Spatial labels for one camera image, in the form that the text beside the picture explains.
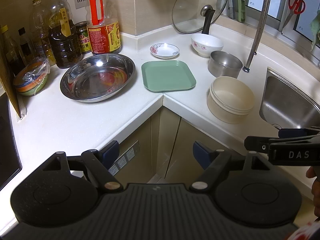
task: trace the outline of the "stainless steel basin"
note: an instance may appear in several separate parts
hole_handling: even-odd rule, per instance
[[[259,114],[278,129],[320,125],[320,106],[269,69]]]

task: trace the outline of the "black bottle cap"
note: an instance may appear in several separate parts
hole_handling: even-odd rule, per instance
[[[19,35],[21,36],[26,33],[26,30],[24,29],[24,27],[22,27],[21,29],[18,30],[18,32],[19,32]]]

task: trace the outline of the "human hand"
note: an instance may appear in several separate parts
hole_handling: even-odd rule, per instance
[[[310,167],[306,173],[307,178],[311,179],[316,177],[313,167]],[[313,194],[313,205],[315,206],[315,215],[320,217],[320,182],[316,179],[313,182],[311,193]]]

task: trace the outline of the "beige round container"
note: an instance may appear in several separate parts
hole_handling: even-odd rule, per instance
[[[207,105],[221,121],[240,123],[254,106],[254,94],[236,78],[222,76],[216,78],[210,86]]]

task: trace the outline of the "green cloth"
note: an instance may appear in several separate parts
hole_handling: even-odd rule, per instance
[[[313,33],[313,42],[311,45],[311,50],[313,50],[313,47],[316,44],[320,44],[320,10],[317,11],[317,16],[313,19],[313,21],[310,23],[310,28]]]

